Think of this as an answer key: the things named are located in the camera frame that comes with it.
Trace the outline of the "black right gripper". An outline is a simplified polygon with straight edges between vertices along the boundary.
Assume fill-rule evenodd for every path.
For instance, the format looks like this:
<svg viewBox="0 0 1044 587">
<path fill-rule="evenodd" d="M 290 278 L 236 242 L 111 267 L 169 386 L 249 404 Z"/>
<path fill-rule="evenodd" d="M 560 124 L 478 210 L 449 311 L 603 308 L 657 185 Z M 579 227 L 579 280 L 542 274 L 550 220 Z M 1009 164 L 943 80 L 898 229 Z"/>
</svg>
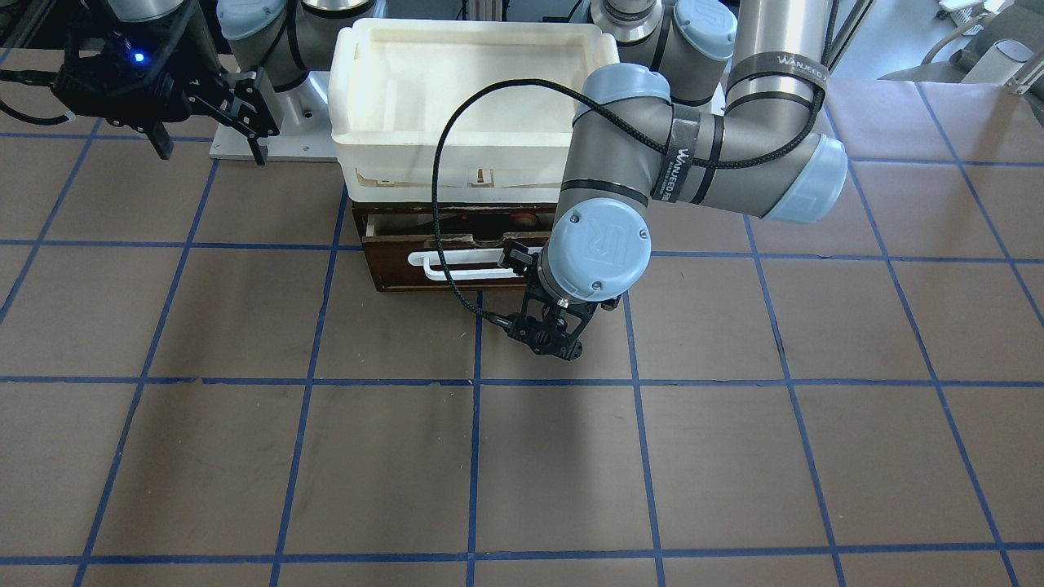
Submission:
<svg viewBox="0 0 1044 587">
<path fill-rule="evenodd" d="M 268 163 L 268 136 L 243 118 L 205 16 L 159 16 L 130 23 L 85 16 L 71 23 L 52 94 L 78 116 L 97 117 L 146 136 L 163 161 L 171 159 L 167 124 L 193 116 L 216 120 L 247 136 L 258 166 Z"/>
</svg>

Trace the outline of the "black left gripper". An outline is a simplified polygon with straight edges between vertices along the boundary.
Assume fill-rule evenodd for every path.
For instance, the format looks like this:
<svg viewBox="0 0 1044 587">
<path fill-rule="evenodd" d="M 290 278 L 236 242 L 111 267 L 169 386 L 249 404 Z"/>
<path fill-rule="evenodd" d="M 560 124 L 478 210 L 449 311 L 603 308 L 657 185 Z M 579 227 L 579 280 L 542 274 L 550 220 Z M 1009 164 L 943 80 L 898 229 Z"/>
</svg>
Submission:
<svg viewBox="0 0 1044 587">
<path fill-rule="evenodd" d="M 522 342 L 537 355 L 551 355 L 561 360 L 582 356 L 582 331 L 597 309 L 615 311 L 622 297 L 594 302 L 574 302 L 552 294 L 541 278 L 541 253 L 518 241 L 507 241 L 501 249 L 498 264 L 526 279 L 519 311 L 511 315 L 493 316 L 493 322 L 506 331 L 509 338 Z"/>
</svg>

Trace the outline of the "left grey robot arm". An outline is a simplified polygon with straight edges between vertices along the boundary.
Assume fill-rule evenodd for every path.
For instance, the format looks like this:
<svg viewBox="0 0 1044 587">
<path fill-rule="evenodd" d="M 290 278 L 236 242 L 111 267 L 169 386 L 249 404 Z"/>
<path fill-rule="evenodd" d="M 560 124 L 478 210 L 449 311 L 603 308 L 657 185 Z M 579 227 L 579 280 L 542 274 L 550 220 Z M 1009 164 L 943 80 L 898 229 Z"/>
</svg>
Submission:
<svg viewBox="0 0 1044 587">
<path fill-rule="evenodd" d="M 563 360 L 648 267 L 650 204 L 815 224 L 847 175 L 843 142 L 813 130 L 835 2 L 593 1 L 588 14 L 620 60 L 584 83 L 551 238 L 503 250 L 527 281 L 520 310 L 484 313 Z"/>
</svg>

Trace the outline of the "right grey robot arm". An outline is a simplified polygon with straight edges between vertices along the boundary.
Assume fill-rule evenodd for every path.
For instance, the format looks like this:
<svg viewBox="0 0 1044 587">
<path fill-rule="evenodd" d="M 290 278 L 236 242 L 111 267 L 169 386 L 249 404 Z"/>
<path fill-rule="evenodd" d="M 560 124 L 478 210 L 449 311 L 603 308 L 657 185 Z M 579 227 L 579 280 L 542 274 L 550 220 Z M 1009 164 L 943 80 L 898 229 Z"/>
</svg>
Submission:
<svg viewBox="0 0 1044 587">
<path fill-rule="evenodd" d="M 333 162 L 328 85 L 339 31 L 384 18 L 384 1 L 219 1 L 223 66 L 198 1 L 90 1 L 46 86 L 73 114 L 133 130 L 167 160 L 168 125 L 219 123 L 211 156 Z"/>
</svg>

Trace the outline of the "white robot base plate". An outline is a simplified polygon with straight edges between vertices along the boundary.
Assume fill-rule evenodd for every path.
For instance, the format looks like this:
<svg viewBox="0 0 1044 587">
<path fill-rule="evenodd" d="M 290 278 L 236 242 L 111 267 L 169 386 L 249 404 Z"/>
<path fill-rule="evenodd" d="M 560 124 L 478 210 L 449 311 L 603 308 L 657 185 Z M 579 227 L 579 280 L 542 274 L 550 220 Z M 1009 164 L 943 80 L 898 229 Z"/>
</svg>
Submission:
<svg viewBox="0 0 1044 587">
<path fill-rule="evenodd" d="M 697 110 L 703 113 L 723 116 L 728 105 L 728 71 L 723 71 L 718 77 L 708 75 L 701 84 L 706 96 L 704 103 L 697 105 Z"/>
<path fill-rule="evenodd" d="M 226 74 L 242 97 L 243 118 L 256 135 L 268 136 L 268 162 L 336 162 L 331 137 L 328 86 L 330 72 L 313 71 L 290 90 L 276 92 L 264 71 Z M 219 126 L 210 157 L 253 161 L 250 136 Z"/>
</svg>

